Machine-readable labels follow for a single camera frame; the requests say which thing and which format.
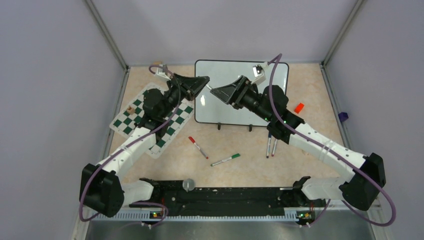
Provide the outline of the white whiteboard black frame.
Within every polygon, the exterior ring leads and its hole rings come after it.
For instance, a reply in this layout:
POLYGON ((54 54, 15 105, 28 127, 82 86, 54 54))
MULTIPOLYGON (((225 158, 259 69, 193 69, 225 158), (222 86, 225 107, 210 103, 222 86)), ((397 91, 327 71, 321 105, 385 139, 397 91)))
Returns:
POLYGON ((210 79, 195 100, 198 123, 267 127, 287 112, 284 62, 198 60, 195 75, 210 79))

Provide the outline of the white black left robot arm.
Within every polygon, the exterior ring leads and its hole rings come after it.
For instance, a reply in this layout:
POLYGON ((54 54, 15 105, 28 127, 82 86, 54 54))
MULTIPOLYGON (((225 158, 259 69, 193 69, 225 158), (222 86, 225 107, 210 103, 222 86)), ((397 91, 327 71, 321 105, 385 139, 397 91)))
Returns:
POLYGON ((143 116, 127 140, 109 157, 97 164, 87 164, 81 173, 79 217, 83 207, 91 208, 106 217, 115 216, 123 206, 143 201, 154 207, 160 202, 160 193, 145 180, 121 183, 136 161, 167 132, 169 122, 183 100, 194 100, 209 83, 210 77, 186 77, 174 74, 167 81, 168 90, 151 88, 142 94, 143 116))

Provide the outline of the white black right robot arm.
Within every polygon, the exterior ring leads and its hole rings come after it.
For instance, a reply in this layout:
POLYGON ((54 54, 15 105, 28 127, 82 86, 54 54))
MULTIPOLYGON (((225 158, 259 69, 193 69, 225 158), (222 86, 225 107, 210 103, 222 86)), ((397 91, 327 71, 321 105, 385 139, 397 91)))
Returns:
POLYGON ((289 99, 280 86, 266 86, 259 93, 257 85, 242 75, 210 92, 236 110, 246 108, 256 114, 268 123, 267 130, 277 140, 307 152, 339 174, 330 178, 307 176, 295 182, 298 189, 293 192, 293 200, 297 205, 334 199, 367 211, 380 194, 379 189, 385 186, 384 160, 380 155, 353 151, 317 132, 287 109, 289 99))

